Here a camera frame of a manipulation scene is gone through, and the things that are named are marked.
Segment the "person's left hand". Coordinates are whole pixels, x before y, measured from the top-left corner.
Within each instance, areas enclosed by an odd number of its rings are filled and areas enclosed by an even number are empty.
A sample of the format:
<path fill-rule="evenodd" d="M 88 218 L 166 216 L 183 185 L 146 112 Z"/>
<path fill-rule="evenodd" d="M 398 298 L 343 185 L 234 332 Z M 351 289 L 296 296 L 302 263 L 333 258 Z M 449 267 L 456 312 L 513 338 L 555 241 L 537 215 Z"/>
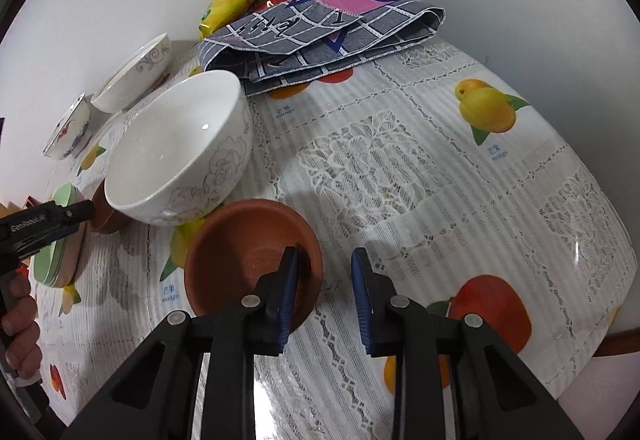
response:
<path fill-rule="evenodd" d="M 37 303 L 30 294 L 30 283 L 23 273 L 15 273 L 8 285 L 15 306 L 2 316 L 2 330 L 13 338 L 6 347 L 6 362 L 26 379 L 39 370 L 42 352 L 38 346 L 40 328 L 36 322 Z"/>

